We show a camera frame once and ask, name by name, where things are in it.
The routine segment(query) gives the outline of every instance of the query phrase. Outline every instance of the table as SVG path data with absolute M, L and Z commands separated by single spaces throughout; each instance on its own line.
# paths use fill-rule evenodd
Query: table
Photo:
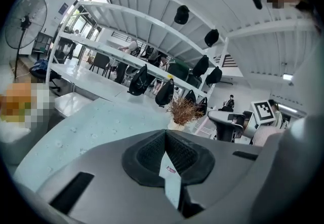
M 18 166 L 14 179 L 36 192 L 43 182 L 87 150 L 140 133 L 167 128 L 169 115 L 147 113 L 131 103 L 97 99 L 49 131 Z

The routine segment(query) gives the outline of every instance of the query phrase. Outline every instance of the standing fan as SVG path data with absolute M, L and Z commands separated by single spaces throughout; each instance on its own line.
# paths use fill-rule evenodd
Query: standing fan
M 11 11 L 5 35 L 7 44 L 17 49 L 15 78 L 17 77 L 19 50 L 35 40 L 44 26 L 46 16 L 45 0 L 21 0 Z

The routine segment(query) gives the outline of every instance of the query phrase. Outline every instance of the flower pot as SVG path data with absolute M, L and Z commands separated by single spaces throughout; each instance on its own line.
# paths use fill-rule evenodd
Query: flower pot
M 183 131 L 184 128 L 185 128 L 185 126 L 178 125 L 178 124 L 175 123 L 173 120 L 170 120 L 170 123 L 168 124 L 168 129 L 170 129 L 170 130 L 179 130 L 179 131 Z

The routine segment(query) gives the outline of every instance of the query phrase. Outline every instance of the dried plant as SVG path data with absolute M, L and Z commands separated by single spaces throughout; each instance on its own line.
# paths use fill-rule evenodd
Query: dried plant
M 184 126 L 185 124 L 204 116 L 204 114 L 198 110 L 199 106 L 193 104 L 191 101 L 184 98 L 174 97 L 170 102 L 167 112 L 171 113 L 173 121 L 176 124 Z

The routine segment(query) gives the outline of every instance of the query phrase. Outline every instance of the white ceiling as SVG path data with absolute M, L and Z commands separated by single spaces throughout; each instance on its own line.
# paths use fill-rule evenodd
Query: white ceiling
M 311 21 L 308 15 L 294 8 L 275 10 L 265 6 L 262 10 L 257 10 L 252 0 L 111 0 L 111 2 L 161 20 L 186 35 L 201 48 L 204 48 L 203 36 L 206 32 L 210 28 L 217 28 L 223 38 L 229 37 L 228 53 L 234 58 L 250 86 L 256 88 L 275 91 L 280 90 L 281 85 L 285 86 L 280 78 L 282 74 L 293 74 L 307 58 L 318 38 L 314 27 L 309 26 Z M 184 27 L 172 23 L 178 4 L 185 4 L 191 11 L 192 20 Z M 169 51 L 173 54 L 181 52 L 185 49 L 182 46 L 185 44 L 177 44 L 177 41 L 176 38 L 170 39 L 169 45 L 165 48 L 172 47 Z M 192 54 L 187 52 L 181 58 L 191 59 Z M 293 96 L 292 91 L 276 92 Z

